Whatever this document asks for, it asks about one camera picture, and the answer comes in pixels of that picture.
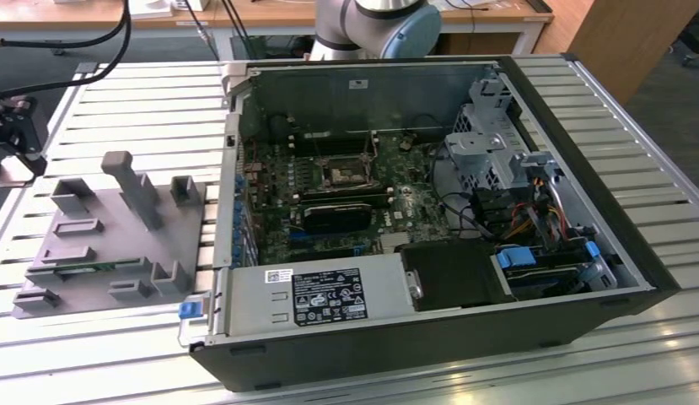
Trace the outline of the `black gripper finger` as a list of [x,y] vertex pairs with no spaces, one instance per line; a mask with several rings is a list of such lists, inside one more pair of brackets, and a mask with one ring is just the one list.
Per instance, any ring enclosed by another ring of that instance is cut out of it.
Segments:
[[19,161],[24,165],[46,165],[43,149],[47,142],[47,120],[42,117],[19,117],[16,127]]

